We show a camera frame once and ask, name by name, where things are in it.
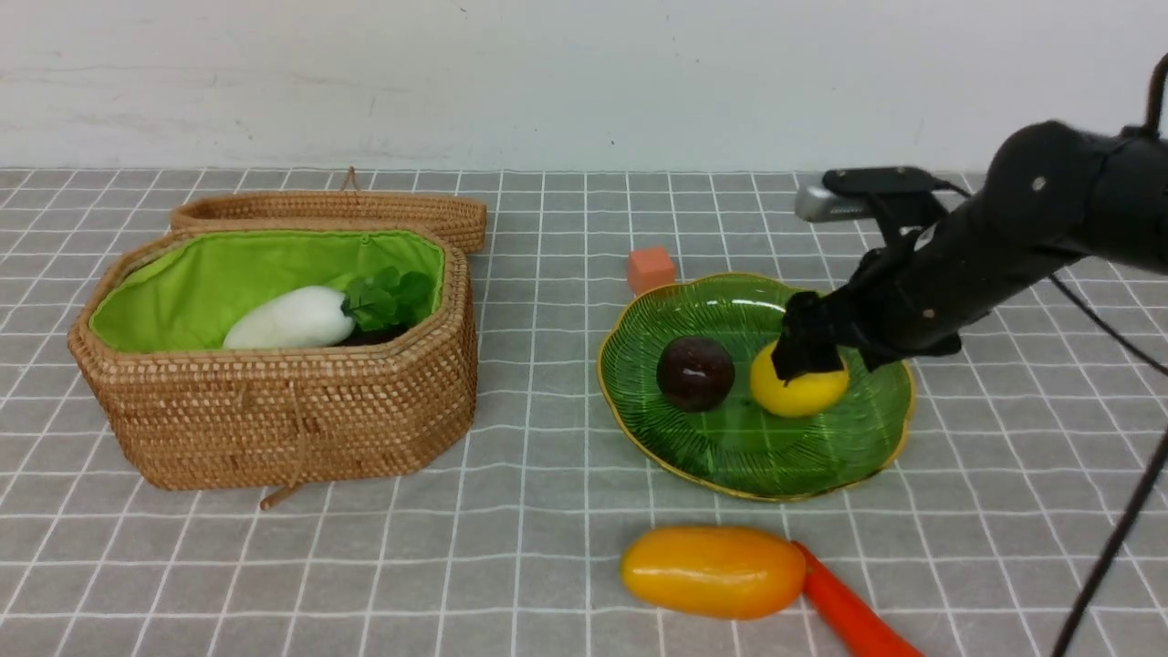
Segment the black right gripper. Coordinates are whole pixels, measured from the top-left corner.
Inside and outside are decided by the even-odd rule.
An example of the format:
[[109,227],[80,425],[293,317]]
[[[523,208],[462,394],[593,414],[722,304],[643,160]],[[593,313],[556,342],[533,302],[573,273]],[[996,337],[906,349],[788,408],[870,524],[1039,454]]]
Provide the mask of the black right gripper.
[[872,369],[951,355],[961,328],[1050,274],[1048,245],[1048,219],[959,205],[825,298],[792,296],[771,353],[776,375],[790,383],[844,371],[837,346],[858,350]]

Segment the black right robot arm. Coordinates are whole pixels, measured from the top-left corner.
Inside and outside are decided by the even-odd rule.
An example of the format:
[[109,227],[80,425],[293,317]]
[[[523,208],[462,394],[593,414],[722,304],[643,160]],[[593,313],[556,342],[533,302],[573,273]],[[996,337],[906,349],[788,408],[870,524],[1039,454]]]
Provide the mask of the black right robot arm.
[[801,215],[842,205],[875,220],[885,243],[842,288],[786,303],[770,358],[778,379],[842,369],[839,350],[867,369],[953,355],[962,328],[1089,256],[1164,274],[1167,154],[1154,134],[1034,124],[1006,139],[981,191],[955,208],[937,199],[943,184],[908,166],[822,175]]

